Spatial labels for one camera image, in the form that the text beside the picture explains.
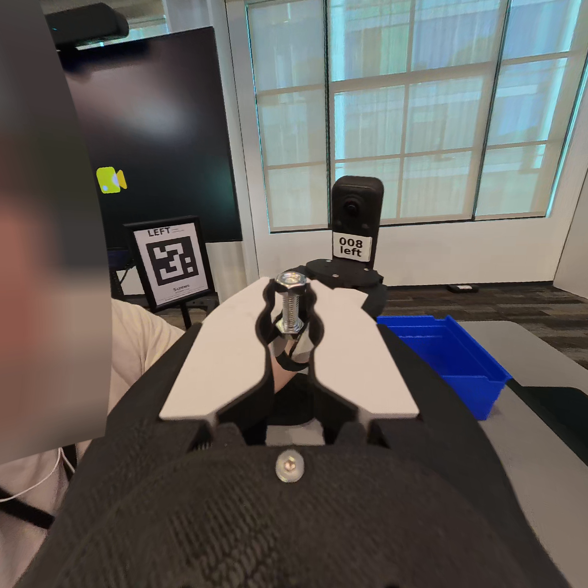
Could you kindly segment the silver hex bolt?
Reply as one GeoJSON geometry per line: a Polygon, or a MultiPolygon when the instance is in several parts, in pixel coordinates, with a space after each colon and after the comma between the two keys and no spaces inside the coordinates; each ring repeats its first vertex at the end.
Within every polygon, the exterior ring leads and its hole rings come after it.
{"type": "Polygon", "coordinates": [[[275,322],[275,327],[282,335],[296,336],[303,329],[304,321],[299,316],[300,295],[285,295],[283,297],[281,318],[275,322]]]}

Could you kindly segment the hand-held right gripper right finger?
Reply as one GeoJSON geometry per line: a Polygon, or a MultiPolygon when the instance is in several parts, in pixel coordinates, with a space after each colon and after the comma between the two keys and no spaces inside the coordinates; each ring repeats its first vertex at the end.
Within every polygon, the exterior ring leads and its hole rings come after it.
{"type": "Polygon", "coordinates": [[[309,376],[319,420],[413,419],[419,408],[375,320],[367,296],[311,281],[309,376]]]}

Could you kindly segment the glass window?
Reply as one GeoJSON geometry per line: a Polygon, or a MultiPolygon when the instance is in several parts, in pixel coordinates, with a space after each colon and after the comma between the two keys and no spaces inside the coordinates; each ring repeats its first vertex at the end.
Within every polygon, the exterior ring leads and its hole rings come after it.
{"type": "Polygon", "coordinates": [[[343,176],[381,224],[547,217],[586,87],[587,1],[245,1],[271,233],[343,176]]]}

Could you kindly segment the black video bar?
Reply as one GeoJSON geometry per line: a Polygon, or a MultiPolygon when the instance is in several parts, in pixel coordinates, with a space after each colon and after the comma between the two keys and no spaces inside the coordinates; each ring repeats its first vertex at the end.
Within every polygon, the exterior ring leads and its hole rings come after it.
{"type": "Polygon", "coordinates": [[[103,2],[50,13],[45,20],[59,50],[129,35],[127,19],[103,2]]]}

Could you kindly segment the person's left hand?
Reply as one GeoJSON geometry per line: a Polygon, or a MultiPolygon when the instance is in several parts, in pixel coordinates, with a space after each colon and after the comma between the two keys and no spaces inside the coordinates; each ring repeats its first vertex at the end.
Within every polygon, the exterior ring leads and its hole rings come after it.
{"type": "Polygon", "coordinates": [[[273,355],[270,356],[270,364],[273,374],[274,393],[282,390],[295,375],[299,374],[298,371],[285,370],[273,355]]]}

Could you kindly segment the large dark wall screen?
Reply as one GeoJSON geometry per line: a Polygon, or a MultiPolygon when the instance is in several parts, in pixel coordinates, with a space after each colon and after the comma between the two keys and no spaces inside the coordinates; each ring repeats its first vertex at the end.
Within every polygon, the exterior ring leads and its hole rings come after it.
{"type": "Polygon", "coordinates": [[[108,248],[125,224],[199,218],[206,243],[242,241],[212,27],[59,54],[108,248]]]}

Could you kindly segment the black framed marker sign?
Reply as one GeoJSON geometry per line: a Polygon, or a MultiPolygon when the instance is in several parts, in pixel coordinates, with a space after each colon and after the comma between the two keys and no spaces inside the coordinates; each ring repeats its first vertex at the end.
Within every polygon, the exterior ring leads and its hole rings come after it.
{"type": "Polygon", "coordinates": [[[216,292],[198,217],[124,224],[123,228],[151,312],[216,292]]]}

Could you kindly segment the black easel stand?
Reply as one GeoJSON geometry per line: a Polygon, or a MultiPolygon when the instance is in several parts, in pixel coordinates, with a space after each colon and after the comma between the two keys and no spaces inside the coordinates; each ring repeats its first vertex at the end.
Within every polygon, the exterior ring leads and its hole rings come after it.
{"type": "Polygon", "coordinates": [[[171,311],[178,310],[178,312],[181,313],[185,330],[193,325],[192,317],[190,315],[192,310],[202,311],[204,312],[204,317],[207,317],[220,305],[217,292],[211,290],[199,293],[195,298],[191,298],[186,302],[173,303],[171,306],[164,309],[152,311],[145,294],[126,295],[123,291],[123,282],[128,275],[128,272],[130,270],[136,270],[136,263],[130,250],[125,247],[109,247],[107,248],[107,260],[111,298],[139,305],[156,315],[168,315],[171,311]]]}

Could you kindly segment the blue plastic bin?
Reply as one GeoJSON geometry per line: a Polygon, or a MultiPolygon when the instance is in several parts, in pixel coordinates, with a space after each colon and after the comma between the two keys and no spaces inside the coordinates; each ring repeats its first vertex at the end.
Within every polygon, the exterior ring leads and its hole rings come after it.
{"type": "Polygon", "coordinates": [[[379,316],[403,343],[448,383],[474,417],[488,418],[511,374],[451,316],[379,316]]]}

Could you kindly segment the black mesh elbow pad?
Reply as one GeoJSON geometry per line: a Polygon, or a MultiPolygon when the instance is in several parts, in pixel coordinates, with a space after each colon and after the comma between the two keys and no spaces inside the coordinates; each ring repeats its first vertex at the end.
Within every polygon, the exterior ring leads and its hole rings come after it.
{"type": "Polygon", "coordinates": [[[269,426],[292,427],[311,422],[314,419],[313,387],[306,374],[295,375],[275,394],[269,426]]]}

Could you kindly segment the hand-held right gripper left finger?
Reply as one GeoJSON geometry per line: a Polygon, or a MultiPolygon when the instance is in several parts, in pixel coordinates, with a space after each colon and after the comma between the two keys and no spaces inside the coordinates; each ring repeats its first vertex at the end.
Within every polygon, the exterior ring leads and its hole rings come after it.
{"type": "Polygon", "coordinates": [[[160,419],[266,419],[275,397],[269,350],[274,305],[275,281],[262,277],[207,316],[160,410],[160,419]]]}

